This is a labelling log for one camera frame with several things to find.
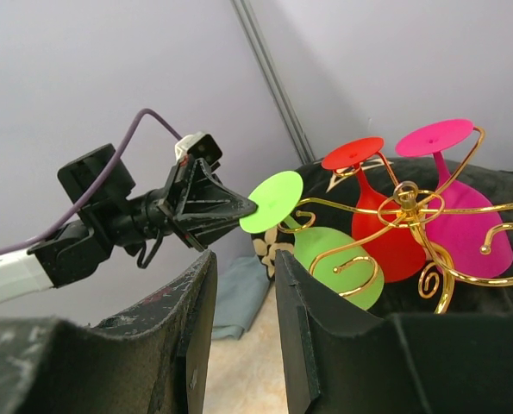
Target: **metal strip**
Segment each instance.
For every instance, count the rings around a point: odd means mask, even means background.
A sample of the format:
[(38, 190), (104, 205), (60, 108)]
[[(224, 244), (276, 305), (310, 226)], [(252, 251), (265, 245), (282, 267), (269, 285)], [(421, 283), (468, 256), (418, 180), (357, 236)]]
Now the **metal strip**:
[(280, 81), (279, 75), (273, 64), (272, 56), (267, 49), (264, 36), (261, 33), (260, 26), (256, 20), (250, 0), (231, 0), (235, 7), (235, 11), (241, 21), (245, 34), (247, 35), (248, 42), (253, 49), (256, 60), (260, 65), (260, 69), (266, 78), (267, 85), (275, 99), (278, 106), (279, 113), (283, 118), (283, 122), (291, 136), (291, 141), (294, 144), (298, 153), (298, 158), (304, 163), (308, 164), (316, 159), (308, 138), (304, 133), (300, 122), (298, 121), (297, 114), (292, 107), (291, 100)]

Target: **pink wine glass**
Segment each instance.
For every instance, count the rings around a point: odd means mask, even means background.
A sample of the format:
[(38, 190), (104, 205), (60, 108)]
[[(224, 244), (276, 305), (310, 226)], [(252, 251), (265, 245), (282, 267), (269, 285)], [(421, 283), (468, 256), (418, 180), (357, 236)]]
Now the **pink wine glass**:
[[(422, 157), (433, 154), (438, 169), (438, 187), (450, 178), (441, 151), (465, 140), (474, 125), (466, 119), (433, 123), (405, 136), (396, 152), (403, 157)], [(470, 209), (492, 206), (490, 200), (469, 185), (455, 180), (441, 194), (447, 209)], [(440, 201), (433, 199), (429, 208), (437, 209)], [(505, 233), (498, 233), (491, 244), (491, 253), (480, 253), (486, 232), (503, 223), (501, 216), (492, 213), (468, 215), (443, 214), (426, 225), (427, 237), (444, 247), (454, 260), (455, 270), (469, 275), (492, 279), (505, 272), (513, 262), (513, 250)]]

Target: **gray cloth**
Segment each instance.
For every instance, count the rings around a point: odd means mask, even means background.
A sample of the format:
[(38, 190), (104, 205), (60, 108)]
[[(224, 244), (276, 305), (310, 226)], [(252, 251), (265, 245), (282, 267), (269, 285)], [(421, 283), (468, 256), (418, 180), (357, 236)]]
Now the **gray cloth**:
[(232, 260), (218, 276), (212, 339), (239, 339), (250, 329), (264, 302), (270, 282), (257, 256)]

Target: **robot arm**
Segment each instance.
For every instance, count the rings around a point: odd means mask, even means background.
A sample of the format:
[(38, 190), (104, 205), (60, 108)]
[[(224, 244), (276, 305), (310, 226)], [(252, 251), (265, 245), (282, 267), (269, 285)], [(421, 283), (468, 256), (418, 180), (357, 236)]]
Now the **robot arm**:
[[(115, 152), (109, 144), (59, 170), (59, 181), (73, 203)], [(149, 265), (167, 235), (203, 251), (256, 211), (255, 203), (226, 188), (215, 175), (222, 151), (211, 135), (188, 135), (175, 152), (177, 162), (162, 188), (128, 199), (135, 182), (120, 160), (77, 212), (79, 220), (30, 248), (0, 255), (0, 303), (85, 279), (114, 246), (136, 257), (139, 268)]]

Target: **gold metal rack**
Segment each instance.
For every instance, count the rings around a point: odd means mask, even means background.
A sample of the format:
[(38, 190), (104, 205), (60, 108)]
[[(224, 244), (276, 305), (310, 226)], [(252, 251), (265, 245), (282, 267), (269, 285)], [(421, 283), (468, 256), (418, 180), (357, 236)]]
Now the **gold metal rack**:
[[(302, 205), (309, 203), (316, 203), (326, 205), (328, 207), (350, 211), (353, 213), (360, 214), (373, 214), (376, 215), (378, 220), (382, 222), (385, 226), (374, 233), (373, 235), (369, 235), (364, 239), (354, 241), (345, 246), (341, 246), (339, 248), (333, 248), (329, 251), (323, 252), (312, 261), (310, 265), (310, 274), (313, 275), (316, 270), (317, 264), (329, 257), (333, 254), (338, 254), (340, 252), (349, 250), (350, 248), (355, 248), (358, 246), (362, 246), (378, 237), (383, 235), (384, 233), (392, 230), (392, 229), (410, 229), (411, 234), (414, 239), (426, 250), (429, 252), (431, 257), (431, 261), (423, 268), (421, 272), (421, 276), (418, 281), (417, 291), (422, 298), (432, 298), (440, 289), (442, 285), (441, 297), (438, 305), (436, 306), (435, 313), (444, 313), (446, 312), (449, 303), (454, 294), (455, 281), (458, 280), (460, 282), (464, 282), (470, 285), (476, 286), (486, 286), (486, 287), (506, 287), (513, 286), (513, 277), (505, 278), (505, 279), (484, 279), (478, 278), (476, 276), (472, 276), (470, 274), (465, 274), (458, 272), (454, 269), (454, 261), (452, 260), (449, 252), (444, 249), (442, 246), (431, 242), (427, 234), (424, 231), (424, 225), (435, 220), (441, 214), (481, 214), (481, 213), (489, 213), (493, 211), (506, 211), (513, 210), (513, 203), (507, 204), (498, 204), (489, 207), (482, 208), (472, 208), (472, 209), (447, 209), (444, 198), (442, 197), (442, 193), (446, 190), (461, 174), (463, 169), (470, 162), (471, 158), (478, 151), (485, 138), (485, 131), (482, 128), (475, 127), (475, 131), (479, 132), (479, 138), (477, 142), (472, 147), (469, 154), (463, 159), (463, 161), (458, 165), (456, 170), (451, 174), (450, 178), (440, 186), (436, 191), (429, 190), (421, 190), (418, 188), (417, 184), (412, 181), (403, 181), (399, 182), (396, 177), (396, 174), (392, 171), (390, 163), (386, 160), (384, 155), (380, 152), (377, 153), (382, 161), (385, 164), (385, 168), (388, 172), (389, 177), (391, 178), (392, 183), (395, 186), (392, 197), (387, 198), (377, 210), (367, 210), (367, 209), (359, 209), (350, 205), (335, 203), (333, 201), (328, 201), (322, 198), (304, 198), (300, 200), (297, 204), (297, 208)], [(347, 172), (334, 172), (337, 177), (347, 178), (352, 177), (361, 169), (361, 163), (357, 166), (352, 167)], [(419, 196), (425, 196), (423, 200), (417, 201)], [(440, 207), (438, 209), (430, 209), (428, 208), (428, 203), (437, 199), (440, 201)], [(391, 202), (396, 202), (400, 208), (396, 210), (385, 210), (385, 206)], [(287, 229), (283, 227), (281, 224), (278, 226), (278, 229), (287, 234), (297, 233), (298, 231), (303, 231), (314, 225), (316, 222), (316, 214), (309, 211), (296, 211), (296, 216), (305, 216), (308, 217), (309, 220), (296, 229)], [(385, 215), (396, 215), (396, 219), (392, 222), (389, 222), (384, 218)], [(494, 235), (501, 231), (509, 231), (513, 230), (513, 223), (503, 223), (492, 229), (490, 229), (485, 235), (484, 245), (480, 248), (480, 253), (489, 254), (491, 252), (491, 242)], [(341, 296), (344, 298), (355, 295), (367, 289), (372, 282), (377, 277), (378, 272), (378, 264), (370, 256), (358, 256), (347, 263), (336, 266), (333, 271), (335, 273), (342, 272), (345, 268), (351, 266), (353, 263), (366, 260), (370, 261), (373, 265), (372, 267), (372, 275), (366, 281), (366, 283), (356, 289), (353, 289), (350, 292), (343, 292)]]

